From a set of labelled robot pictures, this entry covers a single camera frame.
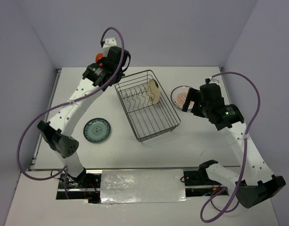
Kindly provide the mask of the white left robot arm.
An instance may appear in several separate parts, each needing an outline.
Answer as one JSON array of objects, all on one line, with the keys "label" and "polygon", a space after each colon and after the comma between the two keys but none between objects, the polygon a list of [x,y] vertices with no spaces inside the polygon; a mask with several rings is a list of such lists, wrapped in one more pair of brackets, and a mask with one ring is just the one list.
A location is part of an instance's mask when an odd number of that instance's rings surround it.
[{"label": "white left robot arm", "polygon": [[72,133],[91,104],[109,86],[121,80],[126,60],[131,58],[123,46],[118,46],[115,38],[101,41],[101,47],[102,56],[87,66],[67,104],[47,122],[40,121],[37,125],[46,143],[66,167],[69,182],[76,188],[85,185],[87,173],[77,154],[79,142]]}]

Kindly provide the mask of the cream plate black flower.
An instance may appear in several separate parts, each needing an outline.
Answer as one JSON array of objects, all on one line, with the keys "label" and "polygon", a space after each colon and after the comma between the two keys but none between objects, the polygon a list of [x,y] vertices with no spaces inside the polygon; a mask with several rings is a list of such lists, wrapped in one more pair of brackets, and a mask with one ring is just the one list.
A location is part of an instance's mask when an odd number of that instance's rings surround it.
[{"label": "cream plate black flower", "polygon": [[155,79],[150,79],[146,86],[146,94],[153,105],[157,104],[160,100],[161,92],[159,85]]}]

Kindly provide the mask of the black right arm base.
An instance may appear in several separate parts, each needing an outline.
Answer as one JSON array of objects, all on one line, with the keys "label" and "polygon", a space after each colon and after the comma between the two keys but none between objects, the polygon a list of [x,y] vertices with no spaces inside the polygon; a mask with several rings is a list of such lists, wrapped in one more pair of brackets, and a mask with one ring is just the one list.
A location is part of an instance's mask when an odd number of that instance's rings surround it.
[{"label": "black right arm base", "polygon": [[184,171],[180,182],[185,185],[186,197],[211,196],[211,194],[221,188],[225,188],[217,181],[208,178],[206,168],[212,164],[218,163],[215,160],[209,160],[199,165],[199,168],[191,171]]}]

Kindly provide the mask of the white plate red sunburst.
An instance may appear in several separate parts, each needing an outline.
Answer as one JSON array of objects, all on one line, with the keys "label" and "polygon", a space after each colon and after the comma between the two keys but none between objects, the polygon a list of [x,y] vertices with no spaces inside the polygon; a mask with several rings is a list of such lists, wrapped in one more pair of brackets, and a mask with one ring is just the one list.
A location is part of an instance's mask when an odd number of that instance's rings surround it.
[{"label": "white plate red sunburst", "polygon": [[171,102],[180,111],[183,109],[190,88],[190,86],[178,86],[171,91]]}]

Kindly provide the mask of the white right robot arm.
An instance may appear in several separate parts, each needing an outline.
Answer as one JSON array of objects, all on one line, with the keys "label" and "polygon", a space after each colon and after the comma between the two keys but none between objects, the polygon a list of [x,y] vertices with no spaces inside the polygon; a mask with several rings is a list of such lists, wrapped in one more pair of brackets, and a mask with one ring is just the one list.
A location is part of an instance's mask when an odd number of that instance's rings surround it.
[{"label": "white right robot arm", "polygon": [[239,174],[223,167],[216,160],[199,165],[199,180],[203,184],[219,182],[235,193],[239,203],[249,209],[276,195],[285,185],[283,176],[276,176],[257,150],[239,108],[225,104],[221,88],[216,83],[206,83],[199,89],[189,88],[182,110],[208,119],[227,140],[236,156]]}]

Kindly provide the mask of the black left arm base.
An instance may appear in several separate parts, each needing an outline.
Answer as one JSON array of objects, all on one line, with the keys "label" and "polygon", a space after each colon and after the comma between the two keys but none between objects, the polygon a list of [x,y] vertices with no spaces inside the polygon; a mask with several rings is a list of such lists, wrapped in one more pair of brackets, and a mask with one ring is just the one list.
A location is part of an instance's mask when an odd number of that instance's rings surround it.
[{"label": "black left arm base", "polygon": [[74,179],[69,174],[65,177],[63,171],[54,179],[58,181],[56,200],[85,200],[91,204],[101,202],[102,173],[87,171],[81,178]]}]

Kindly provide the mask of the orange bowl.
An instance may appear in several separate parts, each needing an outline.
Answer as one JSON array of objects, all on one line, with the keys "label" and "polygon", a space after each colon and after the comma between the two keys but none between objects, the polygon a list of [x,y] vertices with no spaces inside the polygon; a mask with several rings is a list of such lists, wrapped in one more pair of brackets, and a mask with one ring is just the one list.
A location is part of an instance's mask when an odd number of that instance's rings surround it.
[{"label": "orange bowl", "polygon": [[103,58],[103,56],[104,56],[103,53],[98,53],[98,54],[96,55],[95,61],[96,61],[96,63],[99,64],[100,66],[103,65],[103,64],[100,62],[100,59]]}]

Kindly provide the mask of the blue patterned plate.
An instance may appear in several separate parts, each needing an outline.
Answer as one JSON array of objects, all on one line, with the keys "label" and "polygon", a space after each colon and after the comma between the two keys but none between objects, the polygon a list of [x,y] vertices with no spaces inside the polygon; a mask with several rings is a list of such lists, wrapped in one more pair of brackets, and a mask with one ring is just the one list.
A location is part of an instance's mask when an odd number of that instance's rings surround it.
[{"label": "blue patterned plate", "polygon": [[108,139],[110,134],[110,123],[103,118],[93,118],[89,120],[83,128],[85,139],[94,144],[104,142]]}]

